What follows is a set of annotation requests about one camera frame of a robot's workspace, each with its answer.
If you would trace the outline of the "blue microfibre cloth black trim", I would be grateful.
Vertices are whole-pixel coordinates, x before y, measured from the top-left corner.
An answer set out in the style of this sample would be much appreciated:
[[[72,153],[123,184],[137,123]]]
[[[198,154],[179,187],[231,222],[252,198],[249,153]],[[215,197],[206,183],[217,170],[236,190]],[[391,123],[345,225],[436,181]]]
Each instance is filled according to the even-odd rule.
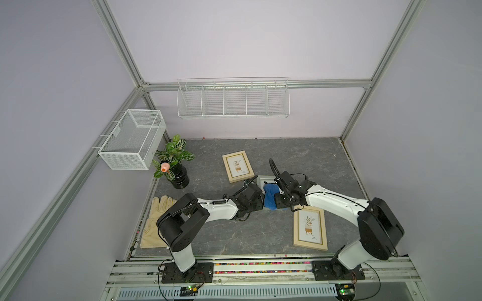
[[[280,189],[277,184],[266,183],[263,187],[264,194],[264,206],[272,211],[277,209],[275,195],[279,194]]]

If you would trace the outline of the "green-grey picture frame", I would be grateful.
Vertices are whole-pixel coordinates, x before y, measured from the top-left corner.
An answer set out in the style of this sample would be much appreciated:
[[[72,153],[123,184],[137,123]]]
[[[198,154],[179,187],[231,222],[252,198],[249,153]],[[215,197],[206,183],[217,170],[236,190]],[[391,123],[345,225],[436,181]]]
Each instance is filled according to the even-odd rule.
[[[266,183],[273,183],[273,184],[276,184],[275,180],[274,180],[274,177],[273,176],[259,176],[257,178],[257,184],[258,186],[261,188],[262,190],[262,193],[263,193],[263,197],[264,197],[264,190],[263,190],[263,187]]]

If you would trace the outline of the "beige picture frame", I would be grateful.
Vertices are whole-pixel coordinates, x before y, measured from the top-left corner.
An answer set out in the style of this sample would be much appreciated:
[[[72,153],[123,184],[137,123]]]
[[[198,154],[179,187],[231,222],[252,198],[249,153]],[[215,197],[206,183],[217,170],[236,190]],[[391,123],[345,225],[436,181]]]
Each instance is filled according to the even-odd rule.
[[[229,183],[236,183],[255,176],[244,150],[222,156]]]

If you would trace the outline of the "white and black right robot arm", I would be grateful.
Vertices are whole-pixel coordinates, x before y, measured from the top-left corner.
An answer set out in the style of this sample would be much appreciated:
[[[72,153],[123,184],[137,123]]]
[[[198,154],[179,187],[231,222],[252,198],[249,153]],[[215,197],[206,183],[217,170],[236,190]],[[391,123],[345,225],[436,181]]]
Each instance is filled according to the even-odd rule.
[[[397,244],[405,234],[404,228],[389,205],[380,198],[356,199],[335,193],[309,179],[299,182],[287,171],[274,170],[275,183],[281,194],[275,195],[276,206],[292,211],[323,209],[354,224],[359,238],[345,245],[331,259],[331,273],[337,277],[348,274],[373,258],[388,260],[397,257]]]

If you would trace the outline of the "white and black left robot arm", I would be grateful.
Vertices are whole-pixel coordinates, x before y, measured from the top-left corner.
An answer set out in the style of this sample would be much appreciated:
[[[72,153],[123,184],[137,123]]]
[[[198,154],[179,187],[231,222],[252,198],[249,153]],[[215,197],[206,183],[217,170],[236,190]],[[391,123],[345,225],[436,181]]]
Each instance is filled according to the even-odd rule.
[[[159,217],[158,235],[166,243],[176,270],[187,273],[197,264],[192,241],[204,224],[218,220],[245,221],[252,212],[263,208],[264,194],[255,183],[245,184],[222,199],[200,199],[187,193]]]

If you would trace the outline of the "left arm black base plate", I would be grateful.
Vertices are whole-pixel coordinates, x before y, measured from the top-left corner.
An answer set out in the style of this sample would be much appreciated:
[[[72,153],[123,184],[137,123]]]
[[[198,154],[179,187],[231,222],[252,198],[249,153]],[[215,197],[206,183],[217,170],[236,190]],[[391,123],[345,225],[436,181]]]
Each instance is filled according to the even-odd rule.
[[[195,263],[186,272],[181,272],[176,263],[163,263],[159,266],[161,283],[212,283],[214,264]]]

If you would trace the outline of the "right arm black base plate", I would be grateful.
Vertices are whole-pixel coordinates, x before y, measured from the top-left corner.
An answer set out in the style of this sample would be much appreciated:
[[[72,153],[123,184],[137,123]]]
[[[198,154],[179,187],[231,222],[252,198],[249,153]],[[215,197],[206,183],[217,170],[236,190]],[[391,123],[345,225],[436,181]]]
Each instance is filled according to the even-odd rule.
[[[353,270],[348,270],[339,263],[327,260],[315,260],[311,264],[311,271],[316,281],[346,280],[354,282],[365,280],[365,274],[360,265]]]

